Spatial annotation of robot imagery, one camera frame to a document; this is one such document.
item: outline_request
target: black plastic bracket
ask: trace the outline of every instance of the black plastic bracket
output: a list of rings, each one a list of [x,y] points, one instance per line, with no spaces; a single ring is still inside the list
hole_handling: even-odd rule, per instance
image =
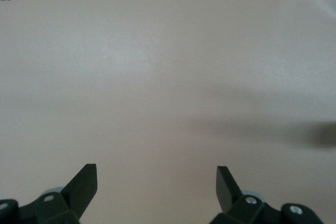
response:
[[[217,168],[216,193],[222,213],[211,224],[323,224],[306,206],[285,204],[277,211],[256,196],[243,195],[226,166]]]
[[[18,207],[13,199],[0,200],[0,224],[79,224],[97,192],[97,167],[87,164],[60,193],[47,193]]]

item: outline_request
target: black plastic jaw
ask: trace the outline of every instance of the black plastic jaw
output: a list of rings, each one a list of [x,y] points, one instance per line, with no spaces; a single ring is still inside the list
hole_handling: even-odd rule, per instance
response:
[[[256,196],[243,195],[226,166],[217,168],[216,193],[222,213],[211,224],[323,224],[306,206],[285,204],[277,211]]]
[[[13,199],[0,200],[0,224],[78,224],[97,192],[97,167],[87,164],[60,193],[47,193],[18,207]]]

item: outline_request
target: black plastic part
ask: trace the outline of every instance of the black plastic part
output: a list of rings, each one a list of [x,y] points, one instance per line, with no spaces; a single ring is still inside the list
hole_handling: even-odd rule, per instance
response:
[[[223,213],[227,213],[243,193],[226,166],[217,167],[216,193]]]
[[[17,211],[18,203],[14,199],[0,200],[0,220],[9,220],[11,216]]]
[[[60,193],[49,193],[35,200],[39,224],[77,224],[78,217],[71,211]]]
[[[301,214],[293,213],[290,207],[299,207],[302,210]],[[291,224],[323,224],[319,217],[308,207],[300,204],[284,204],[281,208],[283,215]]]
[[[255,196],[243,195],[226,166],[217,168],[216,193],[223,213],[211,224],[323,224],[306,206],[285,204],[278,211]],[[302,213],[291,211],[292,206],[299,207]]]
[[[249,204],[246,198],[253,198],[256,202]],[[252,224],[258,218],[263,207],[264,203],[257,197],[243,195],[233,204],[227,215],[241,223]]]
[[[70,210],[82,216],[97,192],[97,167],[87,164],[61,191]]]
[[[87,164],[60,193],[48,193],[18,208],[15,200],[0,200],[0,224],[78,224],[97,192],[97,168]]]

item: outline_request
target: metal screw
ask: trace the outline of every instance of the metal screw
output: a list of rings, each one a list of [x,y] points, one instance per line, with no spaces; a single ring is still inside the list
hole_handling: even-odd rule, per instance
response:
[[[43,199],[44,202],[47,202],[47,201],[52,201],[54,199],[54,196],[53,195],[48,195],[47,197],[45,197]]]
[[[257,203],[257,200],[253,197],[247,197],[246,199],[246,202],[251,204],[251,205],[255,205]]]
[[[290,211],[293,213],[293,214],[296,214],[296,215],[301,215],[303,214],[303,211],[301,208],[297,207],[297,206],[290,206],[289,207]]]
[[[2,203],[0,205],[0,210],[5,209],[6,207],[8,207],[8,204],[7,203]]]

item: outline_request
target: beige surface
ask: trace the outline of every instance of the beige surface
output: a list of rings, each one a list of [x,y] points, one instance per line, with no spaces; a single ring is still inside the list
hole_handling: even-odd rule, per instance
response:
[[[199,223],[217,165],[336,219],[336,0],[0,2],[0,198],[98,166],[89,223]]]

